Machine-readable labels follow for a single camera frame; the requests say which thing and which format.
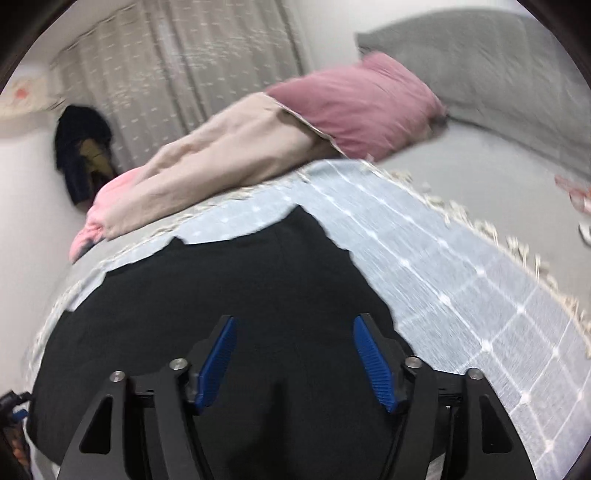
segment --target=blanket fringe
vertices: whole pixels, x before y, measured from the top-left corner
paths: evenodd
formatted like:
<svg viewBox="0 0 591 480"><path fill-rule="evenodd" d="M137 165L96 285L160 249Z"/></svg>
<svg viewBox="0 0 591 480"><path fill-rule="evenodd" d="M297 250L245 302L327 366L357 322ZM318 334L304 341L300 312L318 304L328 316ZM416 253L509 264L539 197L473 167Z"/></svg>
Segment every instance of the blanket fringe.
<svg viewBox="0 0 591 480"><path fill-rule="evenodd" d="M370 170L380 178L395 183L398 187L406 190L425 205L441 213L443 215L443 221L447 226L451 225L451 220L453 219L457 223L468 227L481 238L486 238L493 242L501 252L508 255L516 264L521 266L525 272L534 278L541 288L550 293L550 295L559 303L563 310L569 315L575 328L585 342L587 359L591 359L591 319L588 318L587 311L579 310L579 299L571 295L566 295L558 289L558 281L550 274L550 264L543 261L540 255L534 255L534 268L532 269L530 267L527 261L530 256L529 245L520 243L520 241L514 236L508 236L506 238L506 248L503 245L500 245L498 232L492 223L485 220L475 220L474 222L471 222L467 209L457 202L454 202L453 200L445 202L440 197L424 195L417 192L412 188L412 176L410 173L386 171L368 162L364 162L363 168Z"/></svg>

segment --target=gray pillow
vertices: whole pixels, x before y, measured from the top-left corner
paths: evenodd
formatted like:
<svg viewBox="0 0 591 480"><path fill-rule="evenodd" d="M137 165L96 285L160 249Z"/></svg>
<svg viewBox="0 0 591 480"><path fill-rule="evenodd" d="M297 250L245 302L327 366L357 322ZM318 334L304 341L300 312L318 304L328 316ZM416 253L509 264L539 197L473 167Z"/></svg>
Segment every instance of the gray pillow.
<svg viewBox="0 0 591 480"><path fill-rule="evenodd" d="M449 114L591 175L591 90L535 18L461 9L358 34L416 74Z"/></svg>

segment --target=pink pillow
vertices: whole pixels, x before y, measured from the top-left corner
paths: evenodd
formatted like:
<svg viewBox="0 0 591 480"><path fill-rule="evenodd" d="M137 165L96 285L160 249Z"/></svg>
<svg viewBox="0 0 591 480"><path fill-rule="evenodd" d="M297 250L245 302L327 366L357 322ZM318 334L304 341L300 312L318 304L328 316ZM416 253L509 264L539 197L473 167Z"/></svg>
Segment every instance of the pink pillow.
<svg viewBox="0 0 591 480"><path fill-rule="evenodd" d="M386 158L424 136L445 115L435 94L385 53L350 67L278 83L267 94L331 136L349 158Z"/></svg>

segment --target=curtain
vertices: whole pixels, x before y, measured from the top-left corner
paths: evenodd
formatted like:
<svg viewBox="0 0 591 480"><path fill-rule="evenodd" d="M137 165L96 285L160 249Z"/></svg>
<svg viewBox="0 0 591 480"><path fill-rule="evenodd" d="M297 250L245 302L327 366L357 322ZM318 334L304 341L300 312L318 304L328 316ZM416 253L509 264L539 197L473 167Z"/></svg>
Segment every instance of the curtain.
<svg viewBox="0 0 591 480"><path fill-rule="evenodd" d="M284 0L141 0L63 50L54 74L68 103L113 129L119 171L241 97L308 70Z"/></svg>

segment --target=black fabric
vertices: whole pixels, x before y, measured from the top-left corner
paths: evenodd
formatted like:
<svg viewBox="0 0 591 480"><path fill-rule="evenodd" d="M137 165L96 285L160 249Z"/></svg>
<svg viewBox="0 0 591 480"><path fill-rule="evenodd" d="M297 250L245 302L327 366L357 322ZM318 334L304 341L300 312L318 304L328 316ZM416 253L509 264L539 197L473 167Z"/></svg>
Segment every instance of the black fabric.
<svg viewBox="0 0 591 480"><path fill-rule="evenodd" d="M216 479L378 478L392 432L353 344L353 319L365 312L396 335L349 253L301 207L233 240L174 239L107 274L59 320L29 434L60 463L112 371L156 371L232 314L238 346L216 402L196 420Z"/></svg>
<svg viewBox="0 0 591 480"><path fill-rule="evenodd" d="M115 176L112 166L110 172L92 167L92 161L80 152L82 142L94 140L104 156L110 159L112 137L109 124L91 107L69 105L62 113L57 124L54 149L56 167L64 174L72 203L93 200L100 188Z"/></svg>

